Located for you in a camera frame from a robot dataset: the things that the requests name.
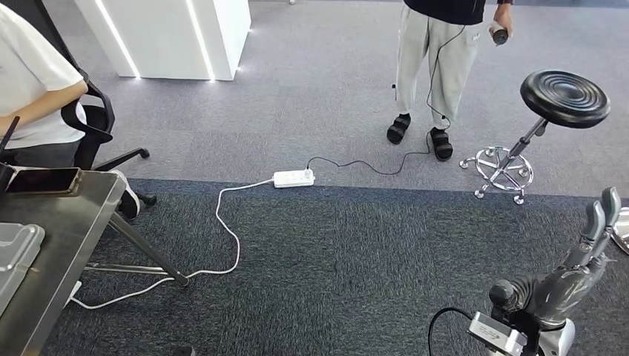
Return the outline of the person's hand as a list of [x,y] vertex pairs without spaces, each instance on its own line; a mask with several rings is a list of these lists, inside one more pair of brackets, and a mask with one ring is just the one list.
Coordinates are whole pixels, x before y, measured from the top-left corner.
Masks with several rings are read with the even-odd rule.
[[499,4],[493,16],[493,22],[489,32],[493,43],[501,46],[507,43],[513,32],[513,20],[511,16],[511,3]]

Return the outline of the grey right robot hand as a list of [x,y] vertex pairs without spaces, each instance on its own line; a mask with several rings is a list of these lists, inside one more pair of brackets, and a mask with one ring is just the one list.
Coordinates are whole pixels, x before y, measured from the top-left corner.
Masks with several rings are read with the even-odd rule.
[[512,324],[525,313],[545,329],[559,327],[600,281],[609,261],[605,249],[622,208],[615,187],[586,207],[587,223],[563,262],[546,274],[517,276],[495,282],[489,292],[491,317]]

